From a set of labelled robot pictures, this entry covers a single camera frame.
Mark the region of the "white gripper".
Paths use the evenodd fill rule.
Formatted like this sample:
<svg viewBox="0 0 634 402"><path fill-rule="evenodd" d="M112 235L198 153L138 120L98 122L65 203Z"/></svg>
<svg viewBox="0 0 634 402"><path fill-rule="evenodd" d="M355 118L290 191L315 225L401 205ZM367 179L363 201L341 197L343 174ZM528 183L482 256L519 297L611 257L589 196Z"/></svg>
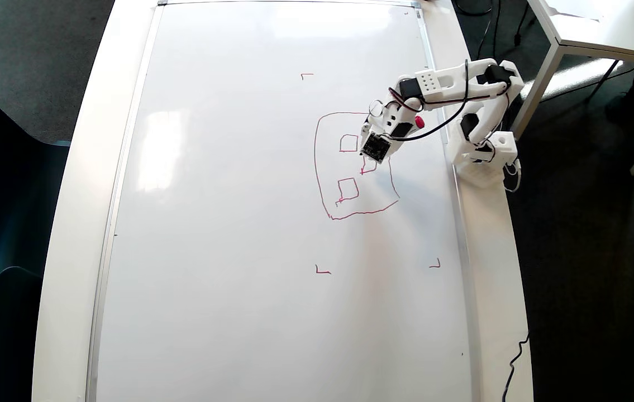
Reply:
<svg viewBox="0 0 634 402"><path fill-rule="evenodd" d="M359 147L373 147L378 135L395 141L407 141L426 125L418 115L421 110L421 100L416 97L390 102L383 107L381 116L376 119L375 130L370 120L364 120Z"/></svg>

